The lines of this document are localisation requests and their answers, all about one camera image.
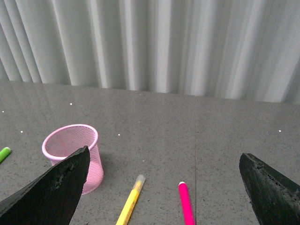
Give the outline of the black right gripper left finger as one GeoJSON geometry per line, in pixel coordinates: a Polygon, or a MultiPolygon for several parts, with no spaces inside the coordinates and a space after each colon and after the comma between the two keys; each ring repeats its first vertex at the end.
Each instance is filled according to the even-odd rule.
{"type": "Polygon", "coordinates": [[[68,225],[87,180],[84,146],[0,203],[2,225],[68,225]]]}

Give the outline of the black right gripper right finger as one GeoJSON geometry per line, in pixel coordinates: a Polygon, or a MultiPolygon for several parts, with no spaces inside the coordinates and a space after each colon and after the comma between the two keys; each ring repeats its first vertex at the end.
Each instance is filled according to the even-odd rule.
{"type": "Polygon", "coordinates": [[[300,223],[300,186],[256,156],[243,153],[240,174],[261,225],[300,223]]]}

